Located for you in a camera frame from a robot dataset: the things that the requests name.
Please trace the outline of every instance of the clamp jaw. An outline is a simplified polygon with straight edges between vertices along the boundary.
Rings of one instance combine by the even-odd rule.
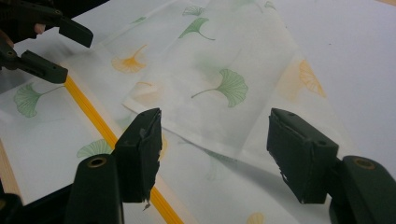
[[[390,224],[396,220],[396,182],[378,162],[336,158],[338,145],[305,120],[273,108],[267,150],[300,203],[332,197],[332,223]]]

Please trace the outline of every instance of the orange ginkgo leaf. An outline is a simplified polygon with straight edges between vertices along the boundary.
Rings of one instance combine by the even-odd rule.
[[[263,224],[264,215],[260,212],[251,214],[247,219],[247,224]]]
[[[322,97],[326,97],[326,94],[315,76],[314,71],[312,71],[311,66],[309,66],[309,63],[306,60],[303,60],[300,63],[300,80],[310,91],[315,92]]]
[[[166,151],[168,150],[168,140],[166,139],[165,134],[163,134],[162,140],[163,140],[163,147],[161,148],[160,158],[158,159],[159,161],[163,159]]]
[[[140,51],[145,46],[146,45],[142,46],[140,49],[138,49],[134,53],[134,55],[132,55],[129,58],[126,58],[126,59],[120,59],[118,57],[114,58],[111,61],[111,63],[113,64],[113,67],[122,73],[137,73],[142,68],[146,67],[146,65],[144,63],[141,63],[138,61],[138,58],[142,57]]]

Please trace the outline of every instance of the yellow ginkgo leaf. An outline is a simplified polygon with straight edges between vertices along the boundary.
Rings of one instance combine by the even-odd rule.
[[[138,61],[138,59],[143,57],[140,52],[146,45],[138,49],[134,55],[126,59],[114,58],[111,63],[113,67],[122,73],[137,73],[142,68],[146,67],[144,63]]]
[[[131,92],[134,100],[147,107],[154,107],[162,98],[164,87],[156,82],[137,82]]]
[[[263,223],[264,223],[264,215],[260,212],[253,213],[247,218],[247,224],[263,224]]]
[[[315,92],[322,97],[326,97],[326,94],[324,93],[324,90],[322,89],[317,77],[306,60],[303,60],[300,63],[300,80],[310,91]]]

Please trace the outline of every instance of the black clamp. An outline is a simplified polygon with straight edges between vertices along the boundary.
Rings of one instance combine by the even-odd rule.
[[[79,44],[89,48],[93,40],[93,33],[81,24],[72,21],[61,10],[44,7],[19,0],[0,1],[0,21],[16,20],[21,24],[20,35],[35,38],[33,27],[36,23],[59,27],[59,34],[64,35]],[[49,82],[60,84],[66,81],[67,69],[52,63],[33,52],[27,50],[19,58],[15,50],[0,39],[0,69],[21,69]]]
[[[337,159],[338,145],[305,120],[273,108],[267,150],[300,203],[324,203],[337,224],[396,222],[396,182],[378,162]]]

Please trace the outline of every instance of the white surface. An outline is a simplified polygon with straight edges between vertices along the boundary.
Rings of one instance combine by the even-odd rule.
[[[275,0],[362,155],[396,177],[396,7],[374,0]]]

